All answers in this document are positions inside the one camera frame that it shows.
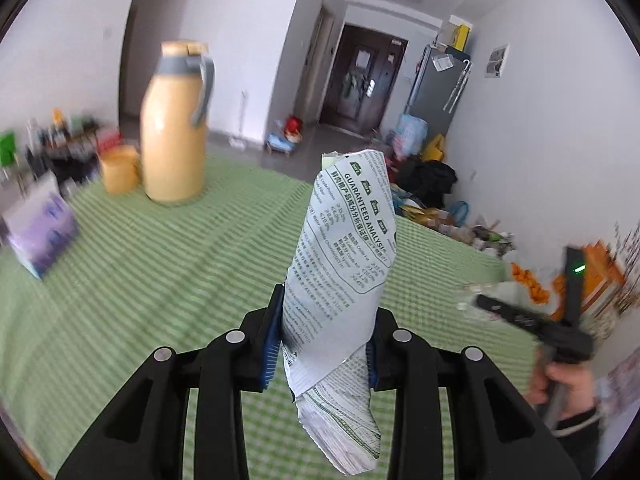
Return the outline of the right hand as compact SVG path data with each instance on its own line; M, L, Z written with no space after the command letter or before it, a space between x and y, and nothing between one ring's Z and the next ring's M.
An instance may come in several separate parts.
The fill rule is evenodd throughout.
M548 362L544 352L539 351L529 378L526 401L534 408L545 404L548 401L550 382L558 382L566 387L563 411L559 420L587 413L596 407L596 387L588 362L579 364Z

